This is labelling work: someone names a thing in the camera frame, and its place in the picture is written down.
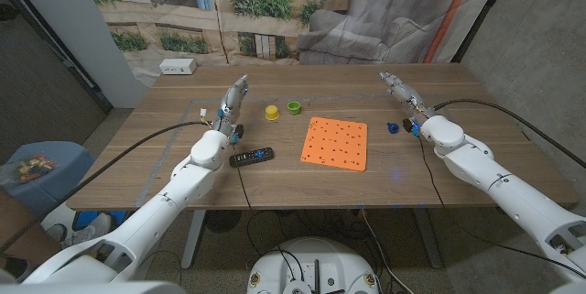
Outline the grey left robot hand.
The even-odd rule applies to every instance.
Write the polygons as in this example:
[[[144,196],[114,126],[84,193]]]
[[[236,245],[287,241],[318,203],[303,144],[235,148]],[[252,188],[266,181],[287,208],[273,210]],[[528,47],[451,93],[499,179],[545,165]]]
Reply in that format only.
[[[248,76],[239,78],[221,99],[217,118],[212,122],[212,129],[230,136],[236,124],[243,99],[248,92]]]

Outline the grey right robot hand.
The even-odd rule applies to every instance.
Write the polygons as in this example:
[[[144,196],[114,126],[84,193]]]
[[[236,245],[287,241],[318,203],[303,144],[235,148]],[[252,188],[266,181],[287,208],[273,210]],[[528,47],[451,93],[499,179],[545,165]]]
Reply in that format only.
[[[382,71],[379,73],[379,77],[388,84],[389,92],[407,111],[408,119],[413,123],[413,126],[422,127],[430,117],[436,115],[419,93],[410,85],[402,82],[395,74]]]

